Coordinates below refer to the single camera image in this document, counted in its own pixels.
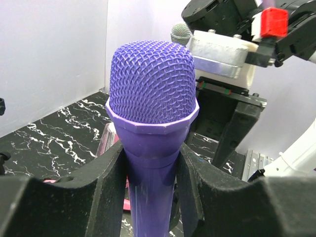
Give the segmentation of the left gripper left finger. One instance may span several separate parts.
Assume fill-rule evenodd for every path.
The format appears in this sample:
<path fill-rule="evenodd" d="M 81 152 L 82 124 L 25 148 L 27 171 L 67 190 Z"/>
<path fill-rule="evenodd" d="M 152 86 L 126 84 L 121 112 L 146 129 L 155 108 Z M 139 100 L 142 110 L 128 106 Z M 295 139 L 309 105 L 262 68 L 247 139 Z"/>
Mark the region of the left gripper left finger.
<path fill-rule="evenodd" d="M 125 195 L 120 142 L 53 184 L 30 176 L 0 179 L 3 237 L 118 237 Z"/>

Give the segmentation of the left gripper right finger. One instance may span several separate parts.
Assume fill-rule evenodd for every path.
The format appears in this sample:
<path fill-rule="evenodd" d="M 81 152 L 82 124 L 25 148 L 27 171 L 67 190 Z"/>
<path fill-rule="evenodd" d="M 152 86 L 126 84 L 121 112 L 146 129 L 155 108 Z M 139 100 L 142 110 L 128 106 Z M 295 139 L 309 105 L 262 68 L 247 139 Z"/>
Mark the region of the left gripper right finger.
<path fill-rule="evenodd" d="M 261 177 L 251 183 L 210 165 L 187 145 L 177 184 L 187 237 L 313 237 L 314 177 Z"/>

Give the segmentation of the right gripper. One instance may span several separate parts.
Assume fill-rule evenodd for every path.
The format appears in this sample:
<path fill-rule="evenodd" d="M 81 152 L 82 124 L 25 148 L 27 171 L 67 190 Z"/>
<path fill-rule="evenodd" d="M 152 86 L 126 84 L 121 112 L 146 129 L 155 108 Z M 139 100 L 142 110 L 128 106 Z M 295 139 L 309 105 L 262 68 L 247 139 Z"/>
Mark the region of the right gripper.
<path fill-rule="evenodd" d="M 221 168 L 258 121 L 267 100 L 258 93 L 206 77 L 196 79 L 196 133 L 220 138 L 212 165 Z M 251 106 L 237 106 L 239 102 Z"/>

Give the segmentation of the purple plastic microphone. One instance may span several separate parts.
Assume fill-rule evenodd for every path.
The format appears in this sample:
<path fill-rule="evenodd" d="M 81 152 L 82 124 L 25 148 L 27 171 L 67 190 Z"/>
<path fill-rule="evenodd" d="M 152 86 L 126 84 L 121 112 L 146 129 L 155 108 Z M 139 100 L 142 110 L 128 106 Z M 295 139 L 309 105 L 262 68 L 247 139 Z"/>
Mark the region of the purple plastic microphone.
<path fill-rule="evenodd" d="M 143 40 L 113 55 L 106 110 L 123 145 L 136 237 L 166 237 L 176 160 L 198 115 L 194 60 L 177 43 Z"/>

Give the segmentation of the glitter purple microphone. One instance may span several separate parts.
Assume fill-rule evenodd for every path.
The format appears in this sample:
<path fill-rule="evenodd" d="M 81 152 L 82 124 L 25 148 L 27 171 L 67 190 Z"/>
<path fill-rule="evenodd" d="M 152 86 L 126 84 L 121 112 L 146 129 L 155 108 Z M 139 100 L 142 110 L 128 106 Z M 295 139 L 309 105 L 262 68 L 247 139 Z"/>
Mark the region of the glitter purple microphone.
<path fill-rule="evenodd" d="M 170 37 L 172 42 L 186 46 L 192 37 L 192 32 L 185 22 L 179 22 L 172 27 Z"/>

